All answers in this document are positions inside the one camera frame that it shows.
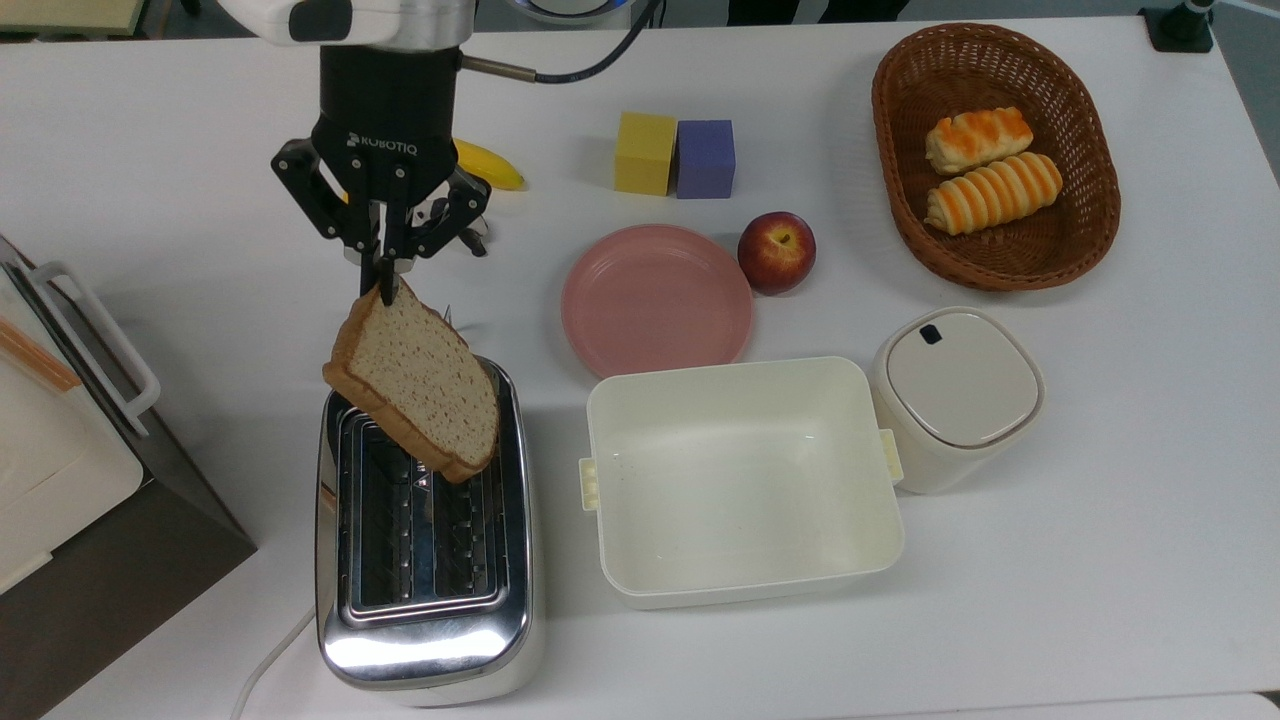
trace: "pink plate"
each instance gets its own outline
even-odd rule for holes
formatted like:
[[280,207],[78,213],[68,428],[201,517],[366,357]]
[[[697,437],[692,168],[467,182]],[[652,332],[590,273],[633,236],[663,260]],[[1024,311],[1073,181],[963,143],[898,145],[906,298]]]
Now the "pink plate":
[[737,360],[751,287],[732,255],[690,229],[635,225],[600,240],[564,282],[561,319],[602,378]]

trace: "canister lid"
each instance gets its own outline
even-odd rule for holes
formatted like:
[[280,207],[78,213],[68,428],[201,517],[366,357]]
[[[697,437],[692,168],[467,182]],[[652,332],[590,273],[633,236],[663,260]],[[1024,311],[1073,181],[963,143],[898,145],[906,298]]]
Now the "canister lid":
[[1000,442],[1041,404],[1030,357],[1004,328],[970,311],[919,322],[888,350],[886,372],[920,427],[955,447]]

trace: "brown basket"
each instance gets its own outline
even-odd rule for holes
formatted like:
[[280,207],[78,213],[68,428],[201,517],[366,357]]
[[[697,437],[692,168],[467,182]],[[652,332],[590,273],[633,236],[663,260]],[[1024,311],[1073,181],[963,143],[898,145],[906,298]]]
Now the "brown basket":
[[[1036,133],[1029,150],[1062,173],[1057,201],[972,234],[925,225],[928,192],[946,178],[924,159],[924,136],[941,118],[1010,105]],[[978,290],[1038,290],[1083,275],[1111,247],[1120,188],[1098,113],[1080,78],[1032,38],[974,23],[916,32],[881,60],[872,109],[893,222],[933,273]]]

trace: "robotic arm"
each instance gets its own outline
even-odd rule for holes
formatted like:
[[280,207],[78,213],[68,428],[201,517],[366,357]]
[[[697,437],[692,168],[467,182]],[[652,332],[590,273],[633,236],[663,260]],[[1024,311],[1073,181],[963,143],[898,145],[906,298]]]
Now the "robotic arm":
[[[360,292],[390,305],[398,277],[458,237],[484,255],[477,233],[492,188],[458,168],[453,97],[463,68],[526,82],[591,77],[631,45],[657,10],[648,0],[604,60],[568,74],[466,58],[476,0],[221,0],[251,32],[278,45],[320,45],[320,119],[271,165],[316,229],[340,238],[361,266]],[[340,197],[321,174],[333,174]],[[433,193],[436,197],[425,211]],[[424,218],[416,222],[415,217]]]

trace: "box handle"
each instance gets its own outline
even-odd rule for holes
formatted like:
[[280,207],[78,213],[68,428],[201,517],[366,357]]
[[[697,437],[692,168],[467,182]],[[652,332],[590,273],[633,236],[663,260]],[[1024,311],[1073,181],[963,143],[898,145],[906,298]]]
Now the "box handle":
[[600,480],[595,475],[595,460],[584,457],[577,461],[577,478],[582,483],[582,510],[594,512],[600,509]]
[[902,482],[902,459],[897,455],[897,441],[893,430],[881,429],[881,445],[884,447],[884,464],[888,465],[888,478],[893,484]]
[[[84,347],[84,343],[81,341],[79,336],[76,334],[70,323],[67,322],[63,311],[52,302],[52,299],[50,299],[49,293],[45,291],[44,286],[51,284],[54,278],[59,277],[67,278],[74,287],[76,292],[79,293],[79,302],[77,302],[77,306],[84,311],[84,315],[99,332],[105,333],[113,341],[114,350],[118,352],[120,360],[128,366],[129,377],[142,386],[142,389],[138,391],[138,395],[136,395],[132,400],[124,400],[119,388],[116,388],[115,384],[111,383],[110,378],[106,377],[106,373],[102,372],[102,366],[97,364],[97,360],[95,360],[88,348]],[[70,268],[63,263],[45,263],[44,265],[27,273],[27,278],[31,281],[31,286],[36,290],[36,293],[40,295],[40,299],[45,302],[50,314],[52,314],[54,320],[58,322],[63,334],[70,340],[72,346],[76,347],[76,351],[84,360],[90,372],[93,373],[93,377],[96,377],[102,388],[106,389],[106,395],[111,398],[111,402],[115,404],[116,409],[119,409],[120,414],[124,415],[129,427],[132,427],[140,436],[146,437],[148,433],[147,429],[142,427],[141,416],[156,404],[156,400],[160,398],[160,380],[156,379],[155,373],[151,372],[151,368],[148,368],[142,360],[142,356],[138,355],[137,348],[133,347],[129,338],[124,337],[124,332],[120,329],[120,325],[115,323],[115,319],[106,311],[106,307],[102,306],[102,302],[97,299],[97,296],[88,290],[88,286],[81,282],[76,273],[73,273]]]

